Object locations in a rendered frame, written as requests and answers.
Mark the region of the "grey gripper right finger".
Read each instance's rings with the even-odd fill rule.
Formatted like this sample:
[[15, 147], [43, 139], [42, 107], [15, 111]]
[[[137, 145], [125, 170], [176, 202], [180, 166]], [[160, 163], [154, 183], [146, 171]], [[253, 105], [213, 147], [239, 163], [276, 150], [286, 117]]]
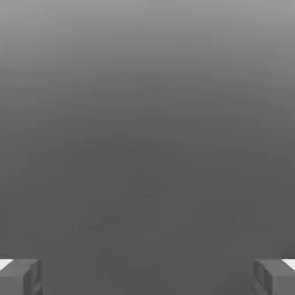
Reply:
[[254, 295], [295, 295], [295, 259], [255, 259]]

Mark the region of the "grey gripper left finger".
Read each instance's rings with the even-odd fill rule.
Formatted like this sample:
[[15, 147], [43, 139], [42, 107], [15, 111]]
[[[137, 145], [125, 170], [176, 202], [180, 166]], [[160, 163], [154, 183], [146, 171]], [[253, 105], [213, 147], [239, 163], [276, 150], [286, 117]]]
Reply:
[[0, 295], [43, 295], [42, 260], [0, 259]]

